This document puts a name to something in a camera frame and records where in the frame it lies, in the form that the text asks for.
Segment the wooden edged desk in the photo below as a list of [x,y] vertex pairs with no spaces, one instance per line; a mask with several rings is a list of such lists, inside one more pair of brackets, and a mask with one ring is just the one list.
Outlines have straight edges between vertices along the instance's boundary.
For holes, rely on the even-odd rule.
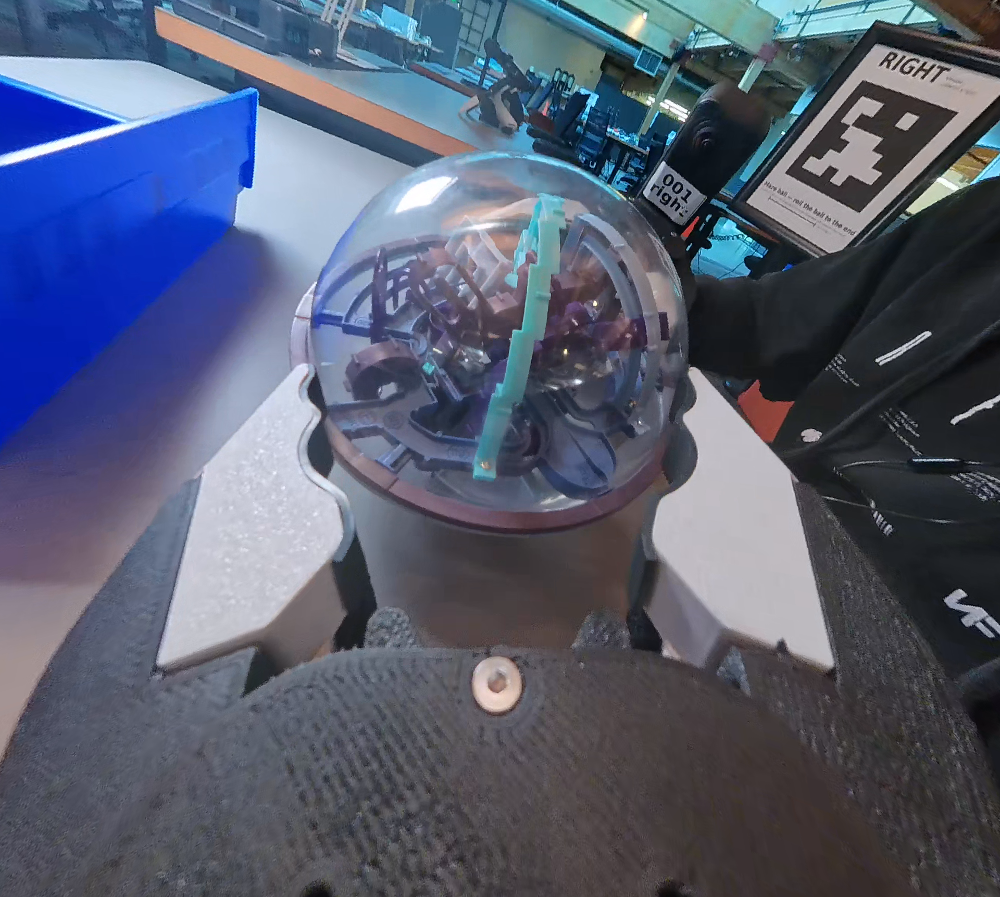
[[525,132],[506,136],[460,116],[460,93],[411,71],[308,66],[260,52],[167,8],[156,8],[155,18],[165,41],[234,71],[261,92],[268,108],[406,165],[477,151],[532,152]]

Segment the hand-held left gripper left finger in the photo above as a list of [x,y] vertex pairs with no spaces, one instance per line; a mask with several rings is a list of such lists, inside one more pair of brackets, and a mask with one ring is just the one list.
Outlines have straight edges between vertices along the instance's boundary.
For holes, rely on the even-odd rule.
[[333,563],[355,534],[312,465],[315,370],[295,366],[204,466],[157,655],[175,673],[254,648],[285,670],[329,644],[347,607]]

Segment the blue plastic tray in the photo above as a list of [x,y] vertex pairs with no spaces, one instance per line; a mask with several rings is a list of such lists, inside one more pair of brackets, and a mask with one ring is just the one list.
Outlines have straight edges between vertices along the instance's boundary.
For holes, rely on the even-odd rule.
[[233,225],[258,92],[125,119],[1,81],[1,439]]

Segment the clear maze ball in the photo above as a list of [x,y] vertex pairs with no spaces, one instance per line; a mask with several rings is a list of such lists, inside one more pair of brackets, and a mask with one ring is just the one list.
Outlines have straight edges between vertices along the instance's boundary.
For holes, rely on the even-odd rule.
[[459,527],[547,533],[665,479],[688,385],[682,284],[625,195],[538,154],[456,154],[377,193],[296,343],[334,460]]

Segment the person's right forearm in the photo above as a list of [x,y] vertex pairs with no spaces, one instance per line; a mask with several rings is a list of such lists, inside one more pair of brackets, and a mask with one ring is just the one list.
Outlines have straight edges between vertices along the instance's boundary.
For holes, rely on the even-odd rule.
[[838,254],[757,280],[698,277],[690,364],[792,401],[854,343],[874,358],[926,331],[941,346],[980,330],[998,319],[998,229],[986,179]]

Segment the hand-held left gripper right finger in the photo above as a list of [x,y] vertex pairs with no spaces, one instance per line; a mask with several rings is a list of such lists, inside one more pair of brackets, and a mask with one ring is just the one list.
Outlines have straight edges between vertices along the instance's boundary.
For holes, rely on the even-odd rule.
[[689,381],[694,468],[652,525],[645,610],[664,654],[704,669],[735,646],[783,646],[827,675],[835,657],[792,474],[699,370]]

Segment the person's black clothing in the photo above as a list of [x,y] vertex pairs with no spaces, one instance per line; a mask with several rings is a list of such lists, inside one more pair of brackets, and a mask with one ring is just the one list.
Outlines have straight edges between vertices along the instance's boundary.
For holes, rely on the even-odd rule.
[[998,341],[798,468],[876,565],[998,749]]

